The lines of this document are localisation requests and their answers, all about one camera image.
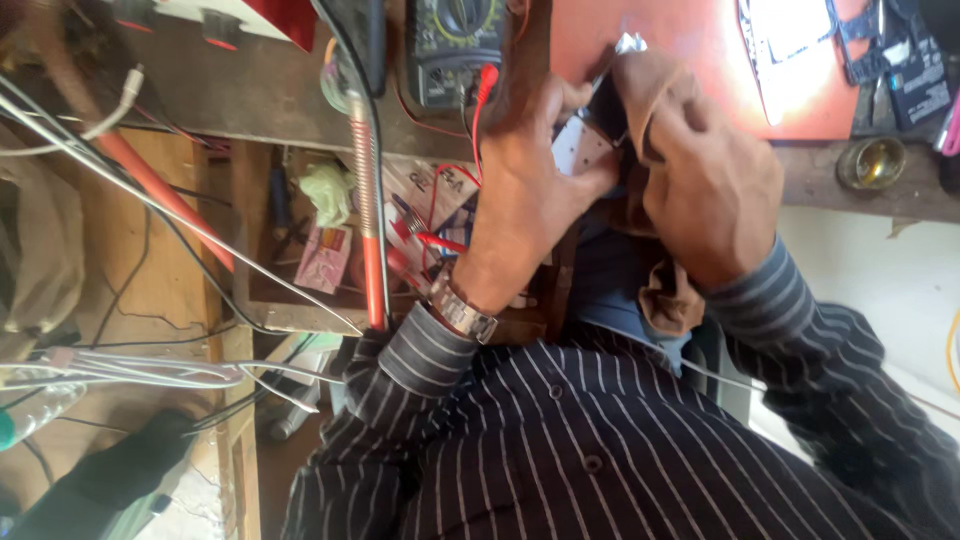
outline orange mat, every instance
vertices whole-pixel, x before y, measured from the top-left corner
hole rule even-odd
[[[841,18],[869,0],[836,0]],[[792,59],[789,105],[778,126],[763,112],[754,70],[740,33],[736,0],[553,0],[550,69],[573,83],[586,81],[604,48],[638,32],[684,59],[704,90],[741,128],[769,139],[850,138],[857,88],[847,84],[836,38]],[[867,43],[860,51],[866,50]]]

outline shirt cuff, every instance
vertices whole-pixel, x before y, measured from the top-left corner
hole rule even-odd
[[[457,335],[416,303],[379,355],[380,368],[424,398],[442,398],[469,368],[479,344]]]
[[[810,324],[816,309],[779,235],[757,270],[703,296],[708,313],[724,331],[751,345],[796,337]]]

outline yellow cable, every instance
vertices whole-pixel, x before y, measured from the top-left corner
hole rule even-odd
[[[947,371],[950,373],[950,380],[953,381],[953,387],[956,388],[958,394],[960,394],[960,382],[957,381],[957,374],[953,371],[953,357],[951,351],[953,350],[953,336],[957,334],[957,325],[960,324],[960,309],[957,309],[957,314],[953,316],[953,324],[950,325],[950,332],[947,334]]]
[[[330,63],[333,60],[333,49],[337,47],[337,38],[331,37],[330,41],[326,43],[326,50],[324,51],[324,65]]]

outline blue jeans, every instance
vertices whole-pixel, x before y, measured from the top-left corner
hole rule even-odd
[[[585,217],[566,316],[662,347],[679,375],[680,349],[690,332],[681,337],[661,334],[643,316],[637,294],[647,284],[652,264],[643,264],[639,251],[635,238]]]

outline silver watch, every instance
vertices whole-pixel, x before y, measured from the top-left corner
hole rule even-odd
[[[496,317],[484,315],[464,302],[457,293],[450,288],[450,268],[447,265],[430,287],[430,296],[427,299],[430,306],[436,309],[440,316],[451,327],[469,338],[475,338],[480,343],[487,343],[493,331],[496,330]]]

